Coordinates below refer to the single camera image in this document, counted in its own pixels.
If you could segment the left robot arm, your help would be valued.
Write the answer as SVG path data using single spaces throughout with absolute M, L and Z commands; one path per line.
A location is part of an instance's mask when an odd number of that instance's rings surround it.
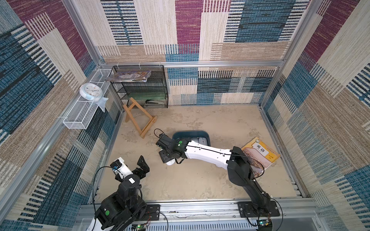
M 150 172 L 150 168 L 143 156 L 140 156 L 137 165 L 136 169 L 130 170 L 120 157 L 108 166 L 120 184 L 116 192 L 101 202 L 99 208 L 94 208 L 88 231 L 124 230 L 145 216 L 147 203 L 143 200 L 140 180 Z

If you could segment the teal storage box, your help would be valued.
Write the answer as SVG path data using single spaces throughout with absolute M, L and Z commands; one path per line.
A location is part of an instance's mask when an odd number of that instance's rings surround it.
M 180 141 L 182 141 L 184 139 L 193 141 L 192 138 L 197 138 L 197 137 L 206 138 L 208 140 L 208 146 L 211 145 L 209 134 L 205 131 L 196 131 L 196 130 L 194 130 L 194 131 L 178 131 L 172 136 L 172 139 L 177 145 L 187 146 L 188 141 L 185 141 L 185 142 L 180 142 Z

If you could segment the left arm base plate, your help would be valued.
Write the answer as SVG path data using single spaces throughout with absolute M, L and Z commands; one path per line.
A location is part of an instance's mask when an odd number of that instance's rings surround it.
M 147 205 L 146 211 L 144 212 L 143 217 L 139 219 L 139 221 L 158 221 L 160 219 L 160 211 L 160 204 Z

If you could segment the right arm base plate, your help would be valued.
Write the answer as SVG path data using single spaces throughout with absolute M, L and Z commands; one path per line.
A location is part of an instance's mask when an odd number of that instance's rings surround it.
M 238 209 L 241 218 L 257 218 L 257 217 L 279 217 L 279 206 L 275 201 L 268 202 L 266 207 L 258 207 L 252 202 L 238 202 Z

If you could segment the small white mouse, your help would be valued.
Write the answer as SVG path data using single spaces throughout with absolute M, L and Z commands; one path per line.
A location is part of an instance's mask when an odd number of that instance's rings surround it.
M 173 165 L 174 163 L 175 163 L 175 159 L 172 159 L 172 160 L 170 160 L 170 161 L 166 162 L 166 164 L 167 164 L 168 166 L 171 166 L 171 165 Z

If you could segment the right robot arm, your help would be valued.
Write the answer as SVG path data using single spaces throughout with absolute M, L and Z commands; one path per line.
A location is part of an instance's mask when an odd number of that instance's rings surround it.
M 253 212 L 257 216 L 268 217 L 277 214 L 276 205 L 257 182 L 248 157 L 238 147 L 218 149 L 197 143 L 188 138 L 172 139 L 165 133 L 157 136 L 156 145 L 163 163 L 181 164 L 178 159 L 205 161 L 227 170 L 231 183 L 242 187 L 251 199 Z

